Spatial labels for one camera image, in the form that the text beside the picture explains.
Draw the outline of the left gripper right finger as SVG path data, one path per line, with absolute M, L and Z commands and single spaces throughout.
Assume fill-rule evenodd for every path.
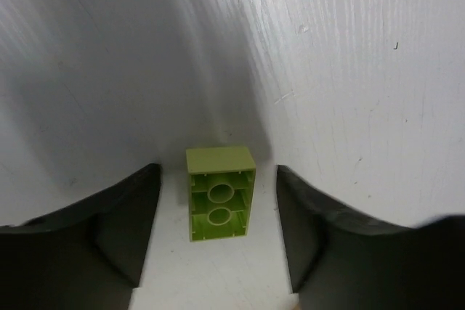
M 291 289 L 300 309 L 462 309 L 464 217 L 417 227 L 376 219 L 289 167 L 276 197 Z

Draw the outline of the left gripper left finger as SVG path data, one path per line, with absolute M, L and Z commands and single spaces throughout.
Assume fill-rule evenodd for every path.
M 128 309 L 161 191 L 151 163 L 72 205 L 1 227 L 2 309 Z

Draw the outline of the lime printed lego brick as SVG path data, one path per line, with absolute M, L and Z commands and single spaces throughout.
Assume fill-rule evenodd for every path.
M 256 164 L 247 147 L 186 152 L 192 242 L 247 235 Z

